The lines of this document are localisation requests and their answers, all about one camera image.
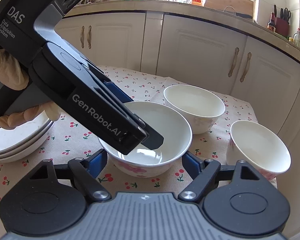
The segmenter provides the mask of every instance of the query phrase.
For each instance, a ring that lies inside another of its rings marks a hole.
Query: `hand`
[[[20,67],[19,62],[5,49],[0,49],[0,82],[14,90],[26,88],[29,82],[29,77]],[[21,113],[1,116],[0,127],[12,130],[19,125],[33,120],[43,110],[52,121],[57,121],[61,114],[61,108],[56,103],[50,101],[31,107]]]

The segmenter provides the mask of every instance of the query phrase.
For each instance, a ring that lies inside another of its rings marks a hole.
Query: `stack of plates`
[[[45,112],[42,112],[14,130],[0,128],[0,162],[14,162],[34,152],[48,138],[53,124]]]

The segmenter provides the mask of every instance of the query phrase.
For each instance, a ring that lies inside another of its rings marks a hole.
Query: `cherry print tablecloth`
[[[134,100],[164,104],[164,88],[181,83],[169,77],[164,78],[123,68],[100,66],[100,69]],[[201,159],[212,158],[225,164],[231,124],[237,120],[257,122],[257,119],[249,103],[228,95],[215,94],[225,103],[226,111],[211,130],[193,136],[189,150]],[[101,145],[94,134],[69,115],[62,114],[50,130],[47,141],[34,153],[13,163],[0,163],[0,200],[41,160],[53,159],[54,164],[67,163],[75,157],[87,158],[100,148]],[[182,167],[180,159],[164,174],[147,179],[122,173],[108,161],[97,180],[112,195],[116,191],[173,191],[179,194],[192,181]],[[0,220],[0,237],[4,234],[5,229]]]

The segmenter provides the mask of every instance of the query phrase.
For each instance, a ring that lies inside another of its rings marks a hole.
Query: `cabinet handle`
[[[232,65],[231,65],[231,69],[228,73],[228,77],[232,76],[232,72],[235,68],[235,65],[237,65],[238,53],[239,53],[239,48],[236,47],[235,50],[234,50],[234,58],[233,58],[233,62],[232,62]]]
[[[81,41],[81,47],[84,48],[84,26],[82,26],[81,28],[80,41]]]
[[[88,41],[88,44],[89,44],[89,49],[91,49],[91,25],[89,26],[87,41]]]
[[[246,64],[246,67],[244,68],[244,72],[242,74],[242,77],[240,78],[240,82],[243,82],[244,81],[244,78],[246,76],[246,74],[248,73],[249,71],[249,67],[250,67],[250,59],[251,59],[251,52],[248,53],[248,60],[247,60],[247,64]]]

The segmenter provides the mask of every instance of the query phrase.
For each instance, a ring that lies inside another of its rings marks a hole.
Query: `white bowl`
[[[0,154],[0,159],[15,155],[15,154],[23,151],[24,149],[28,148],[30,145],[34,144],[37,140],[39,140],[48,130],[50,130],[50,128],[52,127],[53,124],[54,124],[54,122],[50,121],[45,127],[43,127],[41,129],[41,131],[36,136],[31,138],[29,141],[25,142],[23,145],[15,148],[9,152]]]
[[[13,130],[0,128],[0,154],[20,147],[40,132],[49,123],[49,118],[43,111],[32,121],[24,123]]]
[[[290,153],[278,136],[261,124],[246,120],[231,125],[226,160],[228,165],[245,160],[268,180],[286,172],[291,164]]]
[[[192,141],[191,127],[187,120],[170,107],[145,101],[125,103],[125,106],[163,137],[163,144],[149,150],[139,144],[128,155],[123,155],[103,140],[103,148],[119,170],[135,177],[149,178],[167,171],[189,148]]]
[[[172,85],[163,95],[166,105],[187,119],[193,134],[207,132],[226,110],[219,97],[199,87]]]
[[[23,151],[21,151],[21,152],[19,152],[17,154],[14,154],[12,156],[0,159],[0,163],[15,162],[15,161],[21,160],[22,158],[24,158],[24,157],[30,155],[31,153],[33,153],[48,138],[50,128],[53,126],[53,124],[54,124],[54,122],[48,127],[47,131],[37,141],[35,141],[32,145],[30,145],[28,148],[24,149]]]

